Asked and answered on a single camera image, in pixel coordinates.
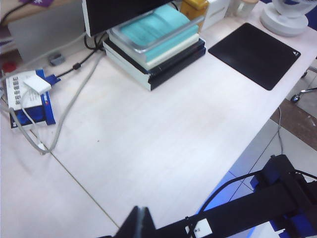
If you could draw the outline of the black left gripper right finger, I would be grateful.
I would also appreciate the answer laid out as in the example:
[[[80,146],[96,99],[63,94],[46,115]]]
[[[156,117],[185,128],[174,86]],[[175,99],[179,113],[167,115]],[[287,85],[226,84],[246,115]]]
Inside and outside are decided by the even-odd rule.
[[[152,216],[147,207],[142,207],[140,211],[140,237],[158,238],[158,233],[154,225]]]

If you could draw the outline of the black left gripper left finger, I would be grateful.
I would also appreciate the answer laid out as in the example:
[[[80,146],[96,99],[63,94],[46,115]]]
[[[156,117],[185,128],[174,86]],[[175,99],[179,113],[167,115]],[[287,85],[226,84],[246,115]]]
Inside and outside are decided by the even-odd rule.
[[[141,237],[141,209],[135,206],[128,217],[118,229],[115,238],[140,238]]]

